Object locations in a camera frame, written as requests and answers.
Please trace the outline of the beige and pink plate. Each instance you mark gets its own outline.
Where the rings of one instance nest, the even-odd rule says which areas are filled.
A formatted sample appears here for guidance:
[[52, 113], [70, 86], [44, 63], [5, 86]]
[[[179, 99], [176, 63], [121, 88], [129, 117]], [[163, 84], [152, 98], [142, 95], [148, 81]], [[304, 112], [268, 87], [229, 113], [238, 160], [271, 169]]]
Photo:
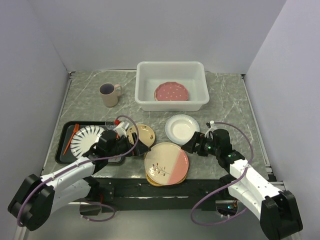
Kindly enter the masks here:
[[144, 157], [147, 178], [159, 186], [183, 182], [189, 170], [189, 159], [180, 146], [163, 142], [154, 145]]

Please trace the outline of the pink polka dot plate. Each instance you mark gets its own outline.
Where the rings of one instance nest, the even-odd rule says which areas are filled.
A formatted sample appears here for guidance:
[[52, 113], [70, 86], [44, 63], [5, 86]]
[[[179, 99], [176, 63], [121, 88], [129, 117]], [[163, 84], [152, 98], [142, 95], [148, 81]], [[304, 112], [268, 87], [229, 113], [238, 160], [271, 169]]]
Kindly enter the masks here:
[[162, 83], [155, 91], [158, 101], [187, 101], [189, 99], [187, 88], [175, 81]]

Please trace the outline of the beige and blue plate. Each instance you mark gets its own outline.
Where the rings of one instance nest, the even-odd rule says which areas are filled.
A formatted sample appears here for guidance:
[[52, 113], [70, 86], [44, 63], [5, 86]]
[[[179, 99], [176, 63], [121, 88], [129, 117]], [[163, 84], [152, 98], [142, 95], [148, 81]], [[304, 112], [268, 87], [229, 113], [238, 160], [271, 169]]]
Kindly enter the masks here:
[[157, 91], [156, 90], [154, 91], [154, 100], [158, 101], [158, 99], [157, 99]]

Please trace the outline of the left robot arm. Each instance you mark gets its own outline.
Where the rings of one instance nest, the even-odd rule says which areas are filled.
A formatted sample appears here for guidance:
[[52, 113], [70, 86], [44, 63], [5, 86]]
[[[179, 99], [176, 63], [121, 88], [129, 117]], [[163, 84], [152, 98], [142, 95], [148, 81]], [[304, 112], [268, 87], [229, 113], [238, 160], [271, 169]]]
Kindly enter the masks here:
[[34, 231], [56, 210], [75, 201], [95, 201], [102, 195], [100, 183], [93, 174], [103, 169], [110, 159], [141, 156], [151, 149], [137, 133], [133, 143], [113, 130], [102, 133], [96, 143], [73, 163], [47, 175], [31, 174], [24, 179], [8, 206], [8, 212], [20, 227]]

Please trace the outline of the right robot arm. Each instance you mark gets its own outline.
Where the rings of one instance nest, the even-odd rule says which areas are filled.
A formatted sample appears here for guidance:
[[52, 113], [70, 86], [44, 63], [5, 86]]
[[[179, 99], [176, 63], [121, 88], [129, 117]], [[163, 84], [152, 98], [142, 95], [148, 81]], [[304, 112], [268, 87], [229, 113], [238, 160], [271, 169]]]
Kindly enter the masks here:
[[211, 137], [195, 132], [182, 150], [207, 157], [213, 155], [218, 164], [228, 172], [218, 189], [197, 202], [195, 209], [204, 201], [219, 193], [224, 199], [235, 198], [259, 220], [260, 227], [269, 240], [282, 240], [303, 230], [295, 196], [288, 190], [280, 190], [262, 177], [251, 161], [233, 149], [229, 132], [216, 129]]

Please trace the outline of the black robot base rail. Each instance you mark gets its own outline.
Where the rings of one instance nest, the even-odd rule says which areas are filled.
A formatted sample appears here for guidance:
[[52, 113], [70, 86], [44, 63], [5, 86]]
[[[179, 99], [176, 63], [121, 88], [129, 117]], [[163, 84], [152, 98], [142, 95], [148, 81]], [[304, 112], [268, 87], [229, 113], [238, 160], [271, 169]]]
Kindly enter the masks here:
[[84, 179], [92, 189], [88, 200], [117, 211], [190, 210], [203, 197], [226, 185], [226, 176], [217, 179], [186, 179], [168, 186], [153, 186], [145, 178]]

